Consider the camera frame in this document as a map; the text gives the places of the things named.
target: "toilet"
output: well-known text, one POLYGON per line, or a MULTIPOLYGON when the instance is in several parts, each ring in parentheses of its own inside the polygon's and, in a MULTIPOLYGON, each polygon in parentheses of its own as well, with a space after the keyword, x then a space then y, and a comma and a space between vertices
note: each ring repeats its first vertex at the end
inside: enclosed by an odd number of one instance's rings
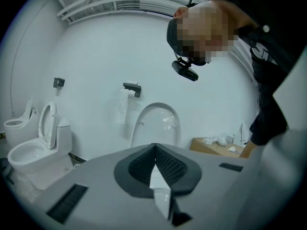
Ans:
POLYGON ((70 124, 57 115, 56 103, 50 101, 39 119, 38 138, 14 147, 8 160, 15 170, 26 174, 36 188, 45 190, 73 169, 68 155, 71 143, 70 124))
MULTIPOLYGON (((130 147, 150 143, 173 146, 180 144, 180 121, 175 110, 165 103, 153 103, 145 107, 134 127, 130 147)), ((154 191, 154 201, 161 214, 167 219, 171 190, 155 165, 150 186, 154 191)))
POLYGON ((20 118, 4 122, 5 137, 11 148, 38 137, 39 112, 32 107, 32 102, 33 97, 30 97, 20 118))

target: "person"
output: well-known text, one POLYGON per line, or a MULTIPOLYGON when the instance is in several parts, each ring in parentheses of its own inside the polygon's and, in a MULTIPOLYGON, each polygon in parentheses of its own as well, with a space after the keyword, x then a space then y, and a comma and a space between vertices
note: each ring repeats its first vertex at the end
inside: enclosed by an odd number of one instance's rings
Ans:
POLYGON ((287 122, 272 94, 298 60, 307 42, 304 0, 208 0, 177 9, 167 42, 179 55, 204 62, 227 51, 239 37, 250 45, 258 83, 260 111, 240 157, 286 130, 287 122))

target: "wall-mounted holder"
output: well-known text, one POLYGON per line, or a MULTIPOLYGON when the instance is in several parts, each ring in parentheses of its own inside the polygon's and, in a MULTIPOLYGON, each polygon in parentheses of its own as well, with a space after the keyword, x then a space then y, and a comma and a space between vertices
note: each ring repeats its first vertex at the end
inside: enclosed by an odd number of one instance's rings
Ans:
POLYGON ((53 88, 63 87, 64 86, 64 82, 65 82, 65 79, 54 78, 53 88))
POLYGON ((137 84, 131 84, 131 83, 123 83, 126 90, 133 90, 135 91, 134 97, 139 98, 141 95, 142 87, 137 84))

